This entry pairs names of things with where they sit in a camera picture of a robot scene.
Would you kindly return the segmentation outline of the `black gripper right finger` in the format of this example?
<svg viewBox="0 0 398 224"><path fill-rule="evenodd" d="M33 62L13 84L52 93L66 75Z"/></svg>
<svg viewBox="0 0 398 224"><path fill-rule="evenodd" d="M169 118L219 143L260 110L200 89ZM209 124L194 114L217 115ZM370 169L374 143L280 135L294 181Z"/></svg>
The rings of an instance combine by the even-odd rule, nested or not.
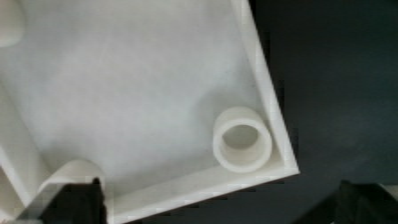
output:
<svg viewBox="0 0 398 224"><path fill-rule="evenodd" d="M398 184L344 180L294 224L398 224Z"/></svg>

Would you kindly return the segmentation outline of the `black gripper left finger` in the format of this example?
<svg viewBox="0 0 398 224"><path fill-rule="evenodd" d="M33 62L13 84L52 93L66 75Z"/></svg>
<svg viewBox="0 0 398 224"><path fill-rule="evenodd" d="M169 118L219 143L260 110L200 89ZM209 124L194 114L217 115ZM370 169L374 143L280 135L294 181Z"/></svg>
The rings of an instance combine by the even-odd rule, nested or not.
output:
<svg viewBox="0 0 398 224"><path fill-rule="evenodd" d="M50 184L17 221L24 224L109 224L102 181Z"/></svg>

